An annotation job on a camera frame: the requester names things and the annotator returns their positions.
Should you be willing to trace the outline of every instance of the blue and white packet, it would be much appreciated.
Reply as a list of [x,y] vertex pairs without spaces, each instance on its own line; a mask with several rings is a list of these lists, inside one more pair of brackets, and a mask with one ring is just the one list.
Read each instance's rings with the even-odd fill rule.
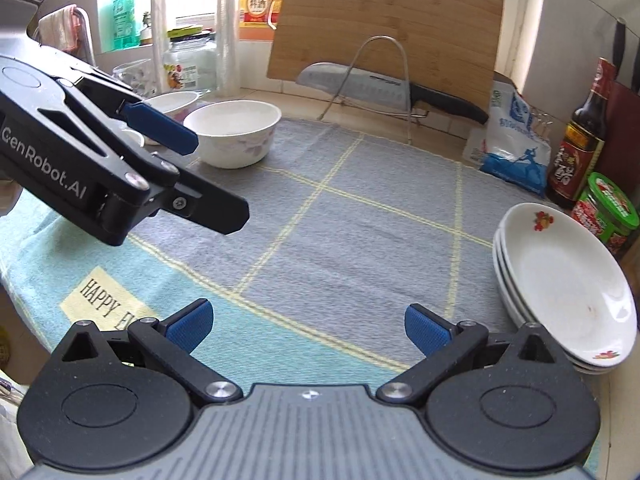
[[531,107],[513,85],[494,81],[480,170],[544,196],[551,147],[532,122]]

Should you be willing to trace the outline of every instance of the yellow patch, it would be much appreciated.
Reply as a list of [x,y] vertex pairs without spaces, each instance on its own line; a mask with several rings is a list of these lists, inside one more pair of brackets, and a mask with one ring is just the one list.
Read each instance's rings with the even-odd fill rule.
[[60,307],[71,323],[90,319],[100,330],[124,330],[141,317],[158,317],[101,267],[95,267]]

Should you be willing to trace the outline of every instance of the stack of plates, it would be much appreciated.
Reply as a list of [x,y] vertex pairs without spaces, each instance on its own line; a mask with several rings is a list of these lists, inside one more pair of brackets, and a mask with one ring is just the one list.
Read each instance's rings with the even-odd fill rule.
[[636,308],[622,270],[578,222],[523,203],[494,236],[498,291],[517,326],[542,323],[579,372],[604,374],[628,357]]

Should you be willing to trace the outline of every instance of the green soap dispenser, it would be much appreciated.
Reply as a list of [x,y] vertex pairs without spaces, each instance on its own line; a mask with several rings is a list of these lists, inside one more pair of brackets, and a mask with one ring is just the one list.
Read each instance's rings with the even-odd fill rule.
[[136,0],[113,0],[113,48],[120,50],[138,46]]

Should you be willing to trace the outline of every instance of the bottle handle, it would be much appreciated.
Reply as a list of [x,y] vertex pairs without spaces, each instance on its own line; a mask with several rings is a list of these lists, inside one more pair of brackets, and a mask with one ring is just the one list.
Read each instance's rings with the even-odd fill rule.
[[271,21],[271,15],[273,14],[273,3],[275,1],[276,0],[271,0],[271,3],[269,5],[269,13],[267,14],[267,23],[273,30],[276,30],[276,28],[278,28],[277,25],[275,25],[273,21]]

